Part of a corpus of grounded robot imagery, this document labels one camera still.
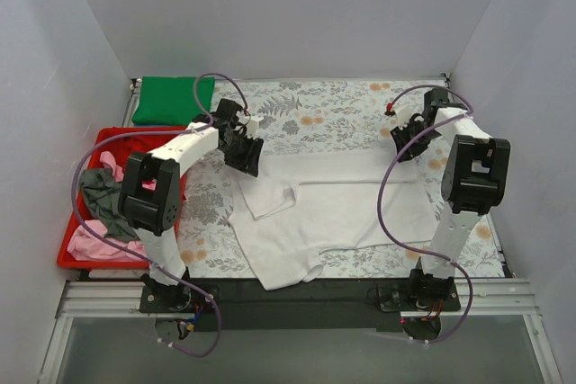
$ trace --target white cloth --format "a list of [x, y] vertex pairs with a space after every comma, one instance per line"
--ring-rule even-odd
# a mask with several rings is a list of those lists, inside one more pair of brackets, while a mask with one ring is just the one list
[[[262, 156], [257, 179], [228, 170], [229, 222], [267, 290], [311, 281], [320, 253], [391, 243], [376, 216], [386, 149]], [[414, 162], [394, 168], [384, 190], [387, 226], [403, 242], [432, 238], [437, 222]]]

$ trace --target wall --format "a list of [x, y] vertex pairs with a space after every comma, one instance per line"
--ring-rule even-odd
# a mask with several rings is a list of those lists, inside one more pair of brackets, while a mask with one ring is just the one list
[[490, 0], [87, 0], [129, 76], [423, 77]]
[[511, 142], [494, 220], [512, 269], [532, 282], [564, 382], [576, 382], [574, 29], [574, 0], [492, 0], [453, 74], [478, 123]]
[[0, 382], [38, 378], [72, 169], [122, 121], [128, 86], [86, 0], [0, 0]]

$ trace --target floral tablecloth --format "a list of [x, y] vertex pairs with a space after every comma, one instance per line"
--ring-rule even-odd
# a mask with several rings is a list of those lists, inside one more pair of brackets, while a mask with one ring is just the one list
[[[262, 116], [259, 137], [264, 154], [330, 152], [352, 148], [394, 147], [390, 129], [395, 119], [384, 116], [395, 94], [417, 84], [442, 82], [246, 82], [241, 87], [250, 111]], [[417, 90], [404, 103], [421, 110]], [[221, 97], [237, 100], [229, 84], [217, 82], [212, 108]], [[449, 144], [435, 140], [418, 158], [428, 198], [438, 217], [442, 199], [440, 182]], [[188, 174], [187, 203], [182, 210], [178, 244], [193, 277], [255, 277], [227, 217], [232, 210], [230, 181], [224, 174], [223, 156], [212, 152], [194, 164]], [[325, 278], [406, 277], [419, 256], [394, 245], [358, 250], [333, 250], [320, 256]], [[491, 229], [483, 219], [474, 229], [460, 264], [472, 277], [503, 276]]]

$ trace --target red basket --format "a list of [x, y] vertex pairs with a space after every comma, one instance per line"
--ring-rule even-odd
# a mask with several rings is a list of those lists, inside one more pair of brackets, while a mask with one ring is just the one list
[[[98, 133], [98, 138], [96, 139], [96, 143], [99, 143], [109, 137], [114, 135], [123, 134], [125, 132], [138, 132], [138, 131], [150, 131], [150, 130], [182, 130], [184, 127], [161, 127], [161, 128], [104, 128]], [[149, 148], [141, 147], [139, 151], [141, 152], [148, 152], [156, 147], [160, 147], [163, 144], [166, 144], [170, 139], [173, 137], [170, 135], [157, 135], [146, 136], [147, 145], [149, 143]], [[111, 152], [115, 158], [116, 163], [121, 166], [126, 165], [126, 159], [128, 155], [124, 155], [122, 153], [122, 148], [125, 147], [125, 141], [121, 138], [111, 143], [108, 143], [106, 146], [103, 146], [97, 149], [90, 158], [90, 162], [88, 163], [88, 168], [101, 168], [103, 167], [102, 163], [100, 162], [100, 154], [104, 151]], [[184, 189], [186, 186], [186, 174], [182, 176], [180, 179], [180, 191], [182, 191], [181, 200], [184, 200]], [[78, 208], [80, 209], [80, 214], [84, 219], [91, 219], [90, 212], [88, 208], [84, 204], [84, 200], [82, 199], [82, 194], [78, 194], [77, 198]], [[70, 216], [70, 221], [68, 222], [68, 226], [66, 228], [66, 234], [64, 235], [64, 240], [62, 241], [62, 246], [60, 247], [60, 251], [58, 252], [58, 258], [56, 263], [60, 267], [64, 267], [67, 269], [148, 269], [149, 265], [145, 261], [78, 261], [74, 258], [68, 249], [68, 243], [70, 243], [70, 239], [76, 231], [76, 228], [80, 225], [74, 214]], [[178, 215], [178, 219], [176, 220], [174, 230], [178, 234], [178, 226], [180, 225], [180, 215]]]

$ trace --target green object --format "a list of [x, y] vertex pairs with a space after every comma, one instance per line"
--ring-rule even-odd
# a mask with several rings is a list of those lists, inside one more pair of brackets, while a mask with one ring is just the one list
[[[202, 111], [194, 99], [193, 76], [145, 76], [142, 78], [138, 109], [132, 116], [135, 125], [186, 126]], [[210, 110], [214, 78], [198, 83], [202, 106]]]

